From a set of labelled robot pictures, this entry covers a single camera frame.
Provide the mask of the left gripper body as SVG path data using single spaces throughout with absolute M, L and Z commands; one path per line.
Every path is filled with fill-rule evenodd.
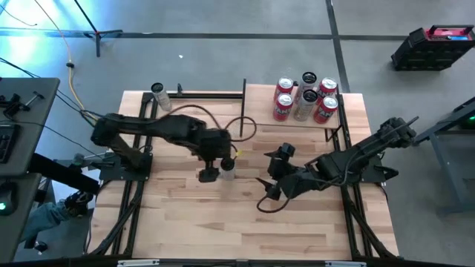
M 200 170 L 199 182 L 215 182 L 219 176 L 219 169 L 213 166 L 214 161 L 205 161 L 205 168 Z

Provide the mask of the tall white Celsius can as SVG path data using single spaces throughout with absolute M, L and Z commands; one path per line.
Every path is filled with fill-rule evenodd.
M 220 178 L 231 181 L 235 178 L 235 160 L 223 158 L 220 162 Z
M 300 122 L 306 121 L 311 114 L 317 99 L 318 94 L 314 90 L 304 91 L 298 100 L 298 105 L 294 112 L 294 118 Z
M 166 89 L 164 88 L 163 84 L 160 82 L 155 82 L 151 86 L 151 92 L 154 95 L 154 98 L 158 105 L 164 110 L 164 111 L 171 111 L 172 109 L 172 103 L 171 100 L 167 94 Z
M 301 94 L 306 90 L 312 90 L 317 82 L 317 76 L 315 73 L 307 71 L 302 74 L 301 80 L 298 82 L 295 98 L 299 98 Z

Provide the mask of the red Fanta can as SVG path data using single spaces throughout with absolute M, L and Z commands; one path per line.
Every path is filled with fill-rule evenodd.
M 281 77 L 275 86 L 274 101 L 276 101 L 282 93 L 291 94 L 293 87 L 294 81 L 291 78 L 286 76 Z
M 280 94 L 275 100 L 275 106 L 273 111 L 273 118 L 279 122 L 288 119 L 288 116 L 292 110 L 293 98 L 288 93 Z
M 337 89 L 338 83 L 334 78 L 323 78 L 318 85 L 316 105 L 320 105 L 325 97 L 332 96 Z
M 313 119 L 319 124 L 325 124 L 330 117 L 338 110 L 338 100 L 333 96 L 326 96 L 316 109 Z

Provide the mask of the wooden shelf with black legs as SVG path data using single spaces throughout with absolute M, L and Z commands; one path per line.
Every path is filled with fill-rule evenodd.
M 282 136 L 285 142 L 293 144 L 299 143 L 303 138 L 315 142 L 324 142 L 327 136 L 331 135 L 331 130 L 336 130 L 339 126 L 338 112 L 335 112 L 329 121 L 323 125 L 318 124 L 312 117 L 304 122 L 294 119 L 292 113 L 288 119 L 282 122 L 276 121 L 273 117 L 275 104 L 273 95 L 275 85 L 259 85 L 246 82 L 243 90 L 243 115 L 251 117 L 258 125 L 258 130 L 265 134 L 271 132 L 276 136 Z

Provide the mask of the person's foot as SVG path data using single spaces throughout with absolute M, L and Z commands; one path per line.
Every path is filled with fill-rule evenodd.
M 65 199 L 64 205 L 72 217 L 81 217 L 87 214 L 88 203 L 93 198 L 94 196 L 91 193 L 77 191 Z

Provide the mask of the black desk beam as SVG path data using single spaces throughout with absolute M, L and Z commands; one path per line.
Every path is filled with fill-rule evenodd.
M 40 154 L 32 155 L 27 170 L 31 173 L 41 174 L 43 177 L 68 185 L 79 191 L 94 195 L 99 193 L 99 183 L 95 179 L 60 165 L 58 162 Z

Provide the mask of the grey side table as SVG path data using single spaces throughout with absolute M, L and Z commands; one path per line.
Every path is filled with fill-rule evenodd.
M 453 205 L 437 209 L 439 216 L 475 211 L 475 197 L 469 196 L 465 179 L 458 175 L 456 164 L 451 163 L 449 153 L 443 148 L 440 141 L 440 136 L 470 136 L 475 138 L 474 130 L 462 130 L 459 127 L 459 123 L 473 113 L 475 113 L 475 96 L 454 108 L 447 118 L 436 122 L 427 130 L 419 133 L 413 141 L 413 146 L 418 146 L 424 141 L 431 143 L 442 173 L 448 178 L 450 189 L 456 197 Z

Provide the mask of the person's leg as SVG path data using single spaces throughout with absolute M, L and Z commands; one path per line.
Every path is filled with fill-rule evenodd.
M 39 232 L 54 228 L 71 218 L 64 202 L 47 202 L 31 212 L 19 242 L 24 242 Z

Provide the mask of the black and red toolbox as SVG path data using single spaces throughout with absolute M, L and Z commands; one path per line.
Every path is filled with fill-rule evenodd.
M 411 32 L 391 56 L 397 71 L 442 71 L 475 47 L 475 25 L 433 25 Z

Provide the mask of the black device with green light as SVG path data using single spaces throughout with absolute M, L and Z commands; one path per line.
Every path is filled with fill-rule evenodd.
M 462 130 L 474 130 L 475 131 L 475 113 L 468 116 L 466 119 L 463 119 L 459 123 L 459 127 Z

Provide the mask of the black keyboard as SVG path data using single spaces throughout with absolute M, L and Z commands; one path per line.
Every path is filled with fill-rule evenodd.
M 0 124 L 0 164 L 8 162 L 19 135 L 20 126 L 16 124 Z

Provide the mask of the low grey desk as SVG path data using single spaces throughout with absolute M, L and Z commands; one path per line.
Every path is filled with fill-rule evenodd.
M 14 182 L 18 185 L 16 211 L 9 216 L 0 216 L 0 263 L 10 262 L 16 253 L 41 178 L 40 174 L 35 173 L 22 177 L 0 178 L 0 185 L 4 182 Z

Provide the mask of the black clamp tool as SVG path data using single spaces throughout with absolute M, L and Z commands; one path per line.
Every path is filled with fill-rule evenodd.
M 37 99 L 44 99 L 45 97 L 40 93 L 34 91 L 34 97 L 27 101 L 26 103 L 21 102 L 21 97 L 18 94 L 13 94 L 13 96 L 6 100 L 4 95 L 0 95 L 0 108 L 4 108 L 2 111 L 3 115 L 8 119 L 12 119 L 19 111 L 29 111 L 31 104 Z

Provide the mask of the black metal table frame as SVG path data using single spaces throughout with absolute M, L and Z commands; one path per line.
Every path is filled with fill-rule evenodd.
M 336 141 L 303 138 L 291 158 L 303 165 L 347 143 L 370 135 L 363 96 L 342 96 L 348 131 Z M 351 257 L 341 191 L 329 187 L 290 200 L 279 212 L 265 214 L 256 205 L 265 191 L 256 178 L 267 179 L 265 153 L 285 143 L 263 133 L 243 115 L 243 92 L 191 91 L 172 99 L 179 113 L 209 126 L 227 127 L 237 140 L 235 178 L 201 183 L 204 164 L 182 147 L 154 138 L 151 175 L 146 180 L 137 216 L 129 219 L 109 254 L 134 258 L 232 260 L 348 260 Z

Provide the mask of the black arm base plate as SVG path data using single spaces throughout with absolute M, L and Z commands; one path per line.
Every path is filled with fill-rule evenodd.
M 398 176 L 399 172 L 396 169 L 382 165 L 382 157 L 383 154 L 376 154 L 369 159 L 353 160 L 346 174 L 344 173 L 346 163 L 344 163 L 341 169 L 341 178 L 338 182 L 344 182 L 345 185 L 353 185 L 360 182 L 382 183 Z
M 106 153 L 99 167 L 99 178 L 103 181 L 146 181 L 150 177 L 153 155 L 142 153 L 139 165 L 134 167 L 128 160 L 114 153 Z

